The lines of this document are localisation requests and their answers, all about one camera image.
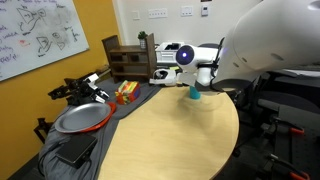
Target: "wooden shelf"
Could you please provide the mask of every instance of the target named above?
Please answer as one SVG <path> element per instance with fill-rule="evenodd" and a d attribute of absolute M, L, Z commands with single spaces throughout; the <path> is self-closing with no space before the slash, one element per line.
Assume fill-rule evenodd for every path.
<path fill-rule="evenodd" d="M 117 35 L 102 40 L 115 83 L 123 76 L 152 78 L 157 66 L 154 35 L 145 40 L 146 49 L 139 45 L 121 46 Z"/>

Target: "round wooden table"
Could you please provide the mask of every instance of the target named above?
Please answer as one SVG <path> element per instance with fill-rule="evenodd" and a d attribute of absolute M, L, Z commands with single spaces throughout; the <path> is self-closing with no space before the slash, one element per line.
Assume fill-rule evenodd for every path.
<path fill-rule="evenodd" d="M 99 179 L 204 180 L 228 161 L 239 121 L 227 94 L 189 98 L 167 87 L 120 120 Z"/>

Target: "gray fabric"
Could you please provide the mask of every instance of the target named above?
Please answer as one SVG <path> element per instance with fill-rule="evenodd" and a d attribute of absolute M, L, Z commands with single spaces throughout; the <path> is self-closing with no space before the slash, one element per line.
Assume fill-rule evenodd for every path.
<path fill-rule="evenodd" d="M 111 79 L 99 83 L 97 86 L 105 90 L 110 98 L 108 101 L 116 102 L 115 91 L 120 86 L 121 82 L 114 84 Z M 75 169 L 63 162 L 60 162 L 55 157 L 55 152 L 61 147 L 58 147 L 51 152 L 49 152 L 43 161 L 43 171 L 46 179 L 49 180 L 79 180 L 86 179 L 92 180 L 97 179 L 99 175 L 100 166 L 107 153 L 109 145 L 111 143 L 114 132 L 117 128 L 119 120 L 126 117 L 133 110 L 137 109 L 139 106 L 147 102 L 152 96 L 154 96 L 159 90 L 159 86 L 149 86 L 147 83 L 140 84 L 141 94 L 138 99 L 128 105 L 117 104 L 117 109 L 112 115 L 109 122 L 97 131 L 88 132 L 87 134 L 92 135 L 98 139 L 98 143 L 92 151 L 90 159 L 92 160 L 92 165 L 85 177 L 82 177 L 86 170 L 89 168 L 89 163 L 83 164 L 79 169 Z M 66 107 L 61 114 L 72 109 L 73 107 Z M 63 134 L 58 132 L 54 125 L 49 131 L 48 137 L 46 139 L 45 145 L 42 147 L 39 157 L 48 151 L 48 149 L 57 142 L 67 142 L 70 137 L 76 134 Z"/>

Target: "whiteboard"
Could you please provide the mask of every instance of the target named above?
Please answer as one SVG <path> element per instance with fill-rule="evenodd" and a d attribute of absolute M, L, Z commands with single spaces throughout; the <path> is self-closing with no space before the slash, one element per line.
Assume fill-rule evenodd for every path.
<path fill-rule="evenodd" d="M 0 0 L 0 81 L 88 49 L 72 0 Z"/>

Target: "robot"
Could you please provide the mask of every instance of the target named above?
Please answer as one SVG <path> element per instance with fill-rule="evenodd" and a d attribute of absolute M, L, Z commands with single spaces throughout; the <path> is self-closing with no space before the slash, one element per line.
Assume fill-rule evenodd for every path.
<path fill-rule="evenodd" d="M 52 100 L 59 98 L 67 99 L 68 105 L 79 106 L 91 102 L 105 103 L 109 95 L 95 85 L 99 76 L 90 73 L 79 79 L 66 78 L 66 86 L 60 86 L 49 92 L 48 95 Z"/>
<path fill-rule="evenodd" d="M 182 46 L 179 81 L 200 92 L 244 89 L 266 71 L 320 62 L 320 0 L 265 0 L 246 13 L 218 49 Z"/>

